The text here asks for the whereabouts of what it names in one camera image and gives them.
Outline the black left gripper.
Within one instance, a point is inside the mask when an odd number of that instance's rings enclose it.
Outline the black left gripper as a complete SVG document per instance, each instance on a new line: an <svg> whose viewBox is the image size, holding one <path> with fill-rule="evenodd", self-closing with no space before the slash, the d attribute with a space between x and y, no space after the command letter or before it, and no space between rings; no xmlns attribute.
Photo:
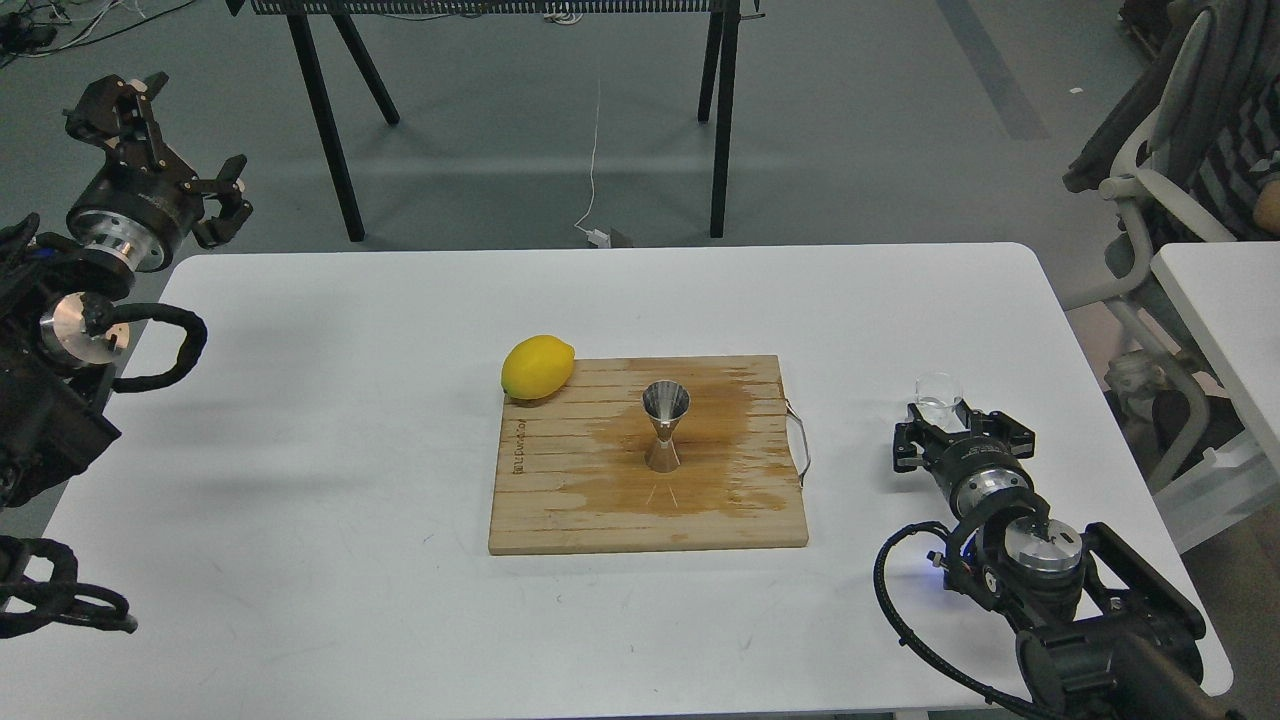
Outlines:
<svg viewBox="0 0 1280 720"><path fill-rule="evenodd" d="M172 151L152 99L168 81L163 70L145 79L106 76L64 111L67 133L105 154L102 168L67 214L70 236L83 246L114 252L133 272L168 268L191 231L201 249L221 247L253 213L241 181L248 163L244 154L228 158L214 178L186 182L163 176L172 170ZM219 211L201 219L202 200L209 199L219 204Z"/></svg>

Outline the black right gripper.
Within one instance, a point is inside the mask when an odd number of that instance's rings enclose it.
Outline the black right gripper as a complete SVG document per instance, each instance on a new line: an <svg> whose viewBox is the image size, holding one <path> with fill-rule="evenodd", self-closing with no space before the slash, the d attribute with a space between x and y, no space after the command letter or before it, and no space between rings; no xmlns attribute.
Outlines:
<svg viewBox="0 0 1280 720"><path fill-rule="evenodd" d="M1004 411L970 409L968 430L947 433L916 404L893 429L892 469L924 469L934 478L955 518L964 518L1002 489L1033 489L1020 461L1036 454L1036 433Z"/></svg>

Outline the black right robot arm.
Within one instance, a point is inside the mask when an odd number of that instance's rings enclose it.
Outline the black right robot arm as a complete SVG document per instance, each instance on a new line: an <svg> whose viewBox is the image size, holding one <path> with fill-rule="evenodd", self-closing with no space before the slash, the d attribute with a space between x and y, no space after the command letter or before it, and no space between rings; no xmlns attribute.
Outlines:
<svg viewBox="0 0 1280 720"><path fill-rule="evenodd" d="M942 411L910 404L895 427L897 473L927 470L955 525L915 523L876 556L876 598L899 643L987 703L1027 719L1238 719L1202 688L1201 611L1112 528L1083 530L1053 519L1021 460L1036 436L1001 411L959 400ZM929 559L947 591L1001 615L1029 698L977 680L934 652L902 619L886 580L890 551L927 533L943 548Z"/></svg>

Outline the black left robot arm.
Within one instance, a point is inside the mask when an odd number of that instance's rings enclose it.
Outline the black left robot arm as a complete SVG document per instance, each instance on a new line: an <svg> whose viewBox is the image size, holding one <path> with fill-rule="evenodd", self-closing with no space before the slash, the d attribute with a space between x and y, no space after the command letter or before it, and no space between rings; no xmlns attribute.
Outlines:
<svg viewBox="0 0 1280 720"><path fill-rule="evenodd" d="M244 155L201 178L165 142L154 99L166 79L91 83L65 128L105 163L68 211L68 234L41 231L37 214L3 229L5 509L83 473L120 436L104 414L109 397L178 383L207 343L195 313L128 301L137 275L168 268L186 237L220 247L253 210Z"/></svg>

